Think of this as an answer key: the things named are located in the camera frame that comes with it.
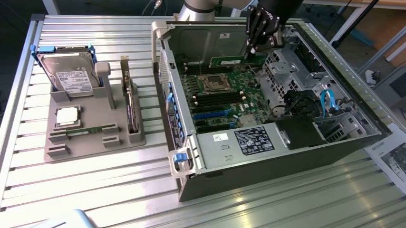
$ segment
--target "blue pcie slot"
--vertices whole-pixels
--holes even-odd
[[[229,110],[224,110],[221,112],[216,113],[204,113],[204,114],[196,114],[192,119],[193,120],[200,120],[200,119],[207,119],[207,118],[213,118],[213,117],[223,117],[227,116]]]

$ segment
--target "sticker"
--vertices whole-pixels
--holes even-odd
[[[235,131],[233,134],[240,145],[240,151],[244,155],[262,153],[275,149],[264,127]]]
[[[88,134],[89,132],[76,132],[76,133],[69,133],[67,136],[76,136],[76,135],[84,135]]]
[[[229,33],[220,33],[220,39],[228,39]]]
[[[213,134],[213,139],[215,139],[215,142],[227,140],[228,139],[227,133]]]
[[[221,61],[220,65],[229,65],[229,64],[239,64],[241,63],[240,60],[229,60],[229,61]]]
[[[57,72],[56,76],[67,94],[91,92],[89,77],[85,70]]]

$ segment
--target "pcie slot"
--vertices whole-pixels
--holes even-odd
[[[228,130],[231,128],[229,124],[221,124],[215,126],[199,127],[197,133],[216,132],[221,130]]]
[[[208,75],[208,74],[219,74],[227,73],[232,70],[228,67],[216,67],[208,68],[208,66],[200,65],[187,65],[187,70],[184,71],[185,75]]]
[[[223,110],[224,107],[221,105],[213,105],[209,107],[195,107],[191,110],[191,113],[205,113],[205,112],[211,112],[211,111],[217,111],[217,110]]]
[[[227,114],[229,113],[229,110],[224,110],[221,112],[215,112],[215,113],[196,114],[192,116],[192,119],[200,120],[200,119],[207,119],[207,118],[213,118],[213,117],[223,117],[223,116],[227,116]]]

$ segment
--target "workbench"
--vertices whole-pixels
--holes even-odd
[[[45,16],[30,21],[0,128],[0,227],[30,227],[81,209],[97,227],[404,227],[404,195],[360,150],[335,164],[183,203],[169,175],[151,62],[151,26],[171,17]],[[217,18],[217,21],[240,20]],[[147,144],[44,163],[49,80],[29,45],[91,43],[121,77],[120,56],[139,86]]]

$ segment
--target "blue cable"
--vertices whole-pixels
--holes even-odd
[[[320,103],[322,103],[322,109],[323,109],[323,117],[326,117],[326,108],[324,108],[324,97],[326,93],[328,92],[330,95],[330,107],[334,108],[335,110],[339,110],[338,105],[335,104],[335,98],[334,98],[334,93],[330,89],[324,89],[320,94]]]

